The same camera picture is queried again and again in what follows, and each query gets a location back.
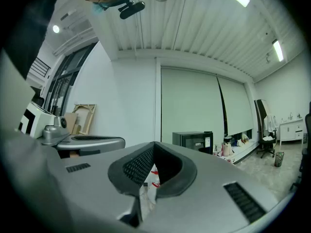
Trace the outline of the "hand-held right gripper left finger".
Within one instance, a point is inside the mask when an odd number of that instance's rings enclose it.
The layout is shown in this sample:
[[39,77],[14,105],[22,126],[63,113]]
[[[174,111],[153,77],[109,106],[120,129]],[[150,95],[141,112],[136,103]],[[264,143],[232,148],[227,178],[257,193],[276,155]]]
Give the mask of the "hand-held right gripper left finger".
[[139,200],[120,194],[108,167],[134,148],[88,156],[88,168],[68,172],[57,151],[18,131],[2,133],[2,166],[21,200],[30,232],[154,233],[141,220]]

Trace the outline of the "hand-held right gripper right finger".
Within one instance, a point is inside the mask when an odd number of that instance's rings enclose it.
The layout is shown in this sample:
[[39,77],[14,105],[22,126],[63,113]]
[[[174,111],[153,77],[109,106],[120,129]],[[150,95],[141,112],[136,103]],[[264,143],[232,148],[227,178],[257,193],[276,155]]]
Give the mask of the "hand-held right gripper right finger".
[[224,186],[238,183],[268,213],[278,201],[274,194],[235,165],[210,154],[172,146],[197,167],[194,182],[181,195],[157,199],[142,223],[147,233],[254,232],[258,221],[249,223]]

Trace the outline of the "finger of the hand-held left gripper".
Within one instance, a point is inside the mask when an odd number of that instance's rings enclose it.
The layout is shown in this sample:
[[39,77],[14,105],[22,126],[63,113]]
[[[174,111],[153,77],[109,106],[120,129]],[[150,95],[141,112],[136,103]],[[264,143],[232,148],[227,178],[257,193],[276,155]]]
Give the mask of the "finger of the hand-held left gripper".
[[56,148],[79,152],[110,152],[125,148],[125,140],[112,136],[70,135],[58,143]]

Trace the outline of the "black cabinet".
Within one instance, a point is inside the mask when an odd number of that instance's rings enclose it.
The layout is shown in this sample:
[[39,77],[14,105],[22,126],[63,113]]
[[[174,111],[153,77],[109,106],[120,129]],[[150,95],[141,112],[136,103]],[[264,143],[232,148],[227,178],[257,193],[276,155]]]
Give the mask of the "black cabinet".
[[184,134],[195,133],[195,132],[173,132],[173,145],[181,146],[181,136]]

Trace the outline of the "brown cardboard sheets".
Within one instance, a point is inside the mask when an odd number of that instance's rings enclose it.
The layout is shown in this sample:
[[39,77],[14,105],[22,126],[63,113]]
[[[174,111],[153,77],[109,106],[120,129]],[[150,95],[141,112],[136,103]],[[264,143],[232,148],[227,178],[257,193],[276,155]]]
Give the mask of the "brown cardboard sheets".
[[78,114],[77,113],[65,113],[64,117],[67,122],[67,129],[70,134],[78,135],[81,126],[77,124]]

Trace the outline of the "black-framed glass partition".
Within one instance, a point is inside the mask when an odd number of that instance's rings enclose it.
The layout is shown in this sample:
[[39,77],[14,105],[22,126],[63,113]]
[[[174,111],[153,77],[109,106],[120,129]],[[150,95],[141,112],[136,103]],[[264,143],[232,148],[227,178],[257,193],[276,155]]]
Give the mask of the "black-framed glass partition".
[[66,56],[52,79],[48,90],[45,109],[55,116],[65,113],[66,99],[73,87],[77,75],[90,52],[95,47],[92,43]]

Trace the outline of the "mesh waste bin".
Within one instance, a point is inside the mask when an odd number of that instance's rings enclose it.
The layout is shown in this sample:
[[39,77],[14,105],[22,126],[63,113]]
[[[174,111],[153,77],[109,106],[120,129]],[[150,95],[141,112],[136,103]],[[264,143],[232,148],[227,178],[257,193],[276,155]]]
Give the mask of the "mesh waste bin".
[[274,163],[274,166],[275,167],[281,167],[282,165],[282,162],[283,162],[283,158],[284,158],[284,152],[280,151],[280,152],[277,152],[275,154],[275,163]]

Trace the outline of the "office chair with white cloth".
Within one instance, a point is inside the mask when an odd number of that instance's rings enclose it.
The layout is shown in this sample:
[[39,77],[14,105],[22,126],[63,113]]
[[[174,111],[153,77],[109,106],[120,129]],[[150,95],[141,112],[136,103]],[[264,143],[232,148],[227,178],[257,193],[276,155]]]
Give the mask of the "office chair with white cloth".
[[276,118],[272,114],[267,114],[261,122],[259,131],[260,138],[258,143],[262,149],[258,150],[257,154],[262,153],[261,159],[265,154],[271,154],[273,158],[275,157],[274,144],[277,142],[276,132]]

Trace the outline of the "narrow white roller blind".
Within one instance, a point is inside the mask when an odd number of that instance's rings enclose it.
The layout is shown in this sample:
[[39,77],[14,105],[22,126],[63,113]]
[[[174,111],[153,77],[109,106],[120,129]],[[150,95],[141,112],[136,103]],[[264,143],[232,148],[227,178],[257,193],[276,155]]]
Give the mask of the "narrow white roller blind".
[[227,134],[234,135],[253,129],[250,102],[241,83],[218,78],[225,103]]

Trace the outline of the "wide white roller blind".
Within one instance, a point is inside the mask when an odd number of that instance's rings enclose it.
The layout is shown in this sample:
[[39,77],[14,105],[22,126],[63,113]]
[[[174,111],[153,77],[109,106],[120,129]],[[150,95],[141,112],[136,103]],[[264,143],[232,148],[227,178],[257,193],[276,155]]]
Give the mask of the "wide white roller blind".
[[224,139],[224,117],[216,76],[172,68],[161,70],[162,142],[172,143],[174,132],[213,133]]

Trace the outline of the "black and white leaning board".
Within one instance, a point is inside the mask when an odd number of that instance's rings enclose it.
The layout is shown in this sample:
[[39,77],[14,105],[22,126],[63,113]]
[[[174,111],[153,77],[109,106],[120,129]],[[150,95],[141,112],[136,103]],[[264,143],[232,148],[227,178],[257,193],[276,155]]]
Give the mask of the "black and white leaning board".
[[266,100],[254,100],[254,104],[258,121],[258,133],[261,134],[263,133],[264,119],[266,118],[267,114],[270,113],[270,109]]

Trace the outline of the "white cabinet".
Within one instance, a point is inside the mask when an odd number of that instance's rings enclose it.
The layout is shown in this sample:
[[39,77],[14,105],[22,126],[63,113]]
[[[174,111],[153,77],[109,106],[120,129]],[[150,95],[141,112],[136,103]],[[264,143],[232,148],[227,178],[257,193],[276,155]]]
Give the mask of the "white cabinet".
[[282,145],[282,142],[286,141],[301,141],[301,146],[303,146],[303,119],[293,119],[288,120],[286,122],[282,122],[279,125],[280,130],[280,139],[279,144],[280,147]]

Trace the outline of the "black office chair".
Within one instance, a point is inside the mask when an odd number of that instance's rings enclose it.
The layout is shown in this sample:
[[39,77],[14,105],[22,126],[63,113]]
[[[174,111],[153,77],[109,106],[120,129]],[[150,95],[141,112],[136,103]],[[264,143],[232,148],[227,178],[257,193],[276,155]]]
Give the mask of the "black office chair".
[[311,170],[311,102],[309,107],[309,113],[305,116],[305,124],[307,129],[307,147],[302,150],[302,159],[299,167],[300,176],[297,177],[296,182],[292,183],[290,191],[294,188],[298,188],[303,179],[307,177],[308,172]]

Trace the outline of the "short ceiling light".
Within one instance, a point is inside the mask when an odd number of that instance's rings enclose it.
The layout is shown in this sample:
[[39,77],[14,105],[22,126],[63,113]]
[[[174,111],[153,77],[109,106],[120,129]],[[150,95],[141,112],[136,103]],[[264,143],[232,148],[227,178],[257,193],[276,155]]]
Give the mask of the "short ceiling light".
[[280,62],[282,62],[284,60],[284,55],[283,55],[283,51],[282,51],[282,47],[281,47],[281,44],[280,44],[280,41],[275,39],[273,42],[273,47],[274,47],[274,50],[276,52],[276,55],[277,55],[277,58]]

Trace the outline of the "wooden canvas frame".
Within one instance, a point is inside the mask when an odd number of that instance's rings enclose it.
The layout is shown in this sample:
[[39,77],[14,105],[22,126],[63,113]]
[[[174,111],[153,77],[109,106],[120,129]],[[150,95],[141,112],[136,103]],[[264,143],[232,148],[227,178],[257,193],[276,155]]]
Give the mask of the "wooden canvas frame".
[[73,134],[89,134],[90,126],[96,110],[96,104],[76,104],[73,113],[77,115]]

